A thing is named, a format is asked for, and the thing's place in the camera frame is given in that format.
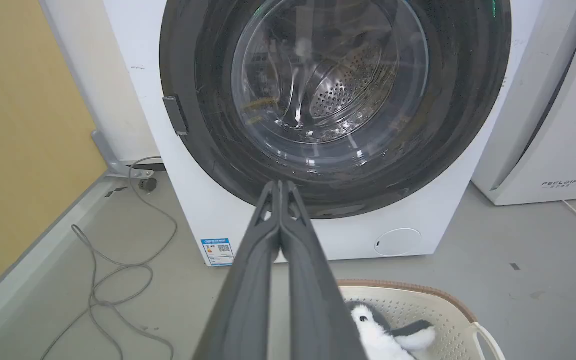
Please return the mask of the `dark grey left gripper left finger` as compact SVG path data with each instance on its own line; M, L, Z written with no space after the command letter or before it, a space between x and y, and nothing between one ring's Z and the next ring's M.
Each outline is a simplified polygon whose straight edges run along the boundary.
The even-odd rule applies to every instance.
M234 257L195 360L268 357L272 265L281 250L281 183L268 182Z

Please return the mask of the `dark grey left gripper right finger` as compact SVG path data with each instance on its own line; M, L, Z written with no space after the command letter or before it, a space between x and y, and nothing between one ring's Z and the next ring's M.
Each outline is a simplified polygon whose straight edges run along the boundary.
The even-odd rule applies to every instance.
M282 181L279 191L279 238L289 269L291 359L365 360L359 332L297 185Z

